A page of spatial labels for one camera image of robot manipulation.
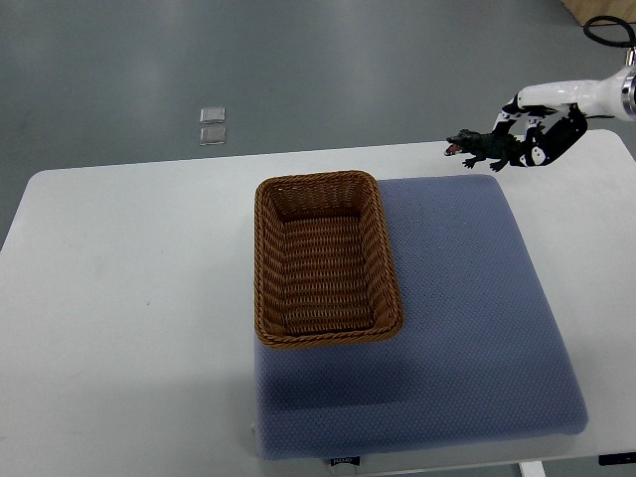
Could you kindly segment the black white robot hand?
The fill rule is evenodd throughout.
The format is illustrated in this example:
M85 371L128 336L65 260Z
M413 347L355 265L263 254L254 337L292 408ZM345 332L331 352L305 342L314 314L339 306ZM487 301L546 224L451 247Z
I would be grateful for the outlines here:
M583 136L590 119L635 119L635 69L625 67L603 80L526 86L501 108L493 132L507 134L521 118L526 126L520 165L547 166Z

